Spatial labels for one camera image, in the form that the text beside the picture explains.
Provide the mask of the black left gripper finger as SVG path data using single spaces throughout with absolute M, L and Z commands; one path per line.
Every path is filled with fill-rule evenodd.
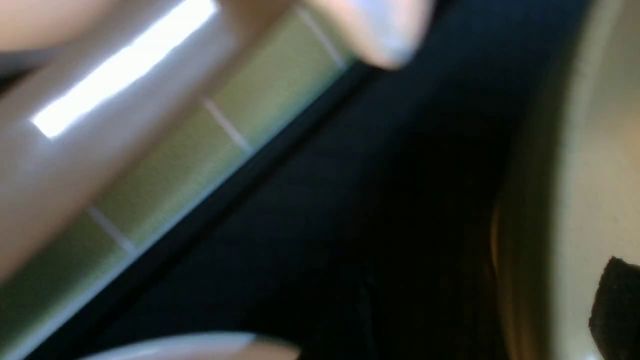
M 640 269 L 612 256 L 592 305 L 589 330 L 604 360 L 640 358 Z

